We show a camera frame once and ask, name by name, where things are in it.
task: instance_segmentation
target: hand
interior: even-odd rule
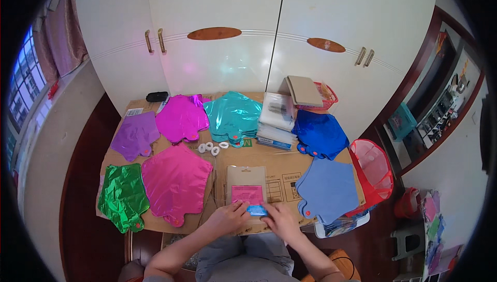
[[[247,212],[248,206],[248,201],[242,203],[241,200],[227,206],[221,206],[200,228],[207,235],[212,235],[213,239],[232,233],[250,218],[250,213]]]
[[[263,217],[260,220],[266,223],[278,237],[286,241],[290,246],[304,236],[300,231],[295,214],[285,204],[262,205],[269,213],[269,217]]]

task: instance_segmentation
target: white wardrobe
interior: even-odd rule
[[[121,114],[130,100],[143,99],[150,92],[277,92],[285,76],[301,75],[323,80],[335,91],[339,103],[331,112],[352,141],[404,78],[424,40],[435,0],[76,0],[76,4],[90,58]],[[242,33],[208,41],[187,37],[211,27]],[[339,43],[345,52],[313,47],[308,38]]]

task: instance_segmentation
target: window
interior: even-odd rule
[[[29,121],[27,118],[30,116],[30,111],[36,110],[47,90],[47,82],[41,72],[34,48],[33,30],[30,27],[24,37],[24,43],[12,70],[7,99],[9,104],[9,131],[7,132],[6,142],[9,167],[16,151],[16,144],[19,145],[17,142],[22,139],[25,131],[25,123],[27,124]]]

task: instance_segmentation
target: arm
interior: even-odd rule
[[[282,204],[263,204],[270,217],[263,217],[271,230],[286,241],[304,261],[309,273],[316,281],[338,282],[345,280],[343,274],[323,252],[300,231],[299,224],[289,208]]]
[[[180,241],[174,242],[155,254],[145,269],[145,278],[161,276],[172,279],[183,264],[201,248],[237,230],[250,217],[246,211],[248,202],[236,203],[218,208],[201,227]]]

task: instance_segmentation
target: magenta foil balloon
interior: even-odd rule
[[[154,112],[127,116],[110,148],[122,154],[127,161],[134,161],[138,155],[150,156],[150,144],[159,137]]]
[[[209,99],[202,95],[169,98],[162,111],[157,114],[156,123],[160,133],[171,143],[186,138],[189,142],[197,141],[198,132],[209,128],[209,119],[203,108],[203,102]]]
[[[152,214],[180,227],[186,213],[201,213],[212,168],[184,143],[147,159],[142,164],[142,176]]]

